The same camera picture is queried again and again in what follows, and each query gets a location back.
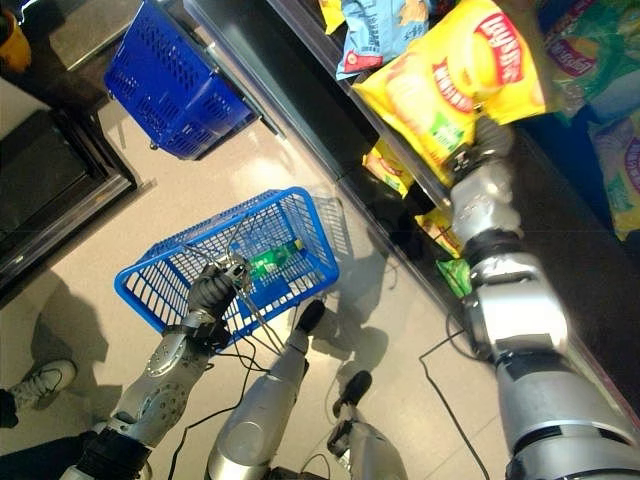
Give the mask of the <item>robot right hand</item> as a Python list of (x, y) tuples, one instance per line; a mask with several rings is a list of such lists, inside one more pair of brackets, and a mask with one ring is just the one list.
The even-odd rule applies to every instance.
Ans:
[(473, 171), (492, 161), (504, 160), (514, 144), (509, 125), (500, 125), (487, 115), (480, 115), (474, 123), (474, 136), (462, 143), (444, 162), (451, 186), (460, 183)]

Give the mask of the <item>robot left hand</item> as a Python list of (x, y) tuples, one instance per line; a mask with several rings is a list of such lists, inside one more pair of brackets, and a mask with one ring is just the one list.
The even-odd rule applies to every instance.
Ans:
[(248, 278), (244, 261), (232, 261), (226, 265), (208, 263), (189, 289), (188, 314), (206, 314), (221, 321)]

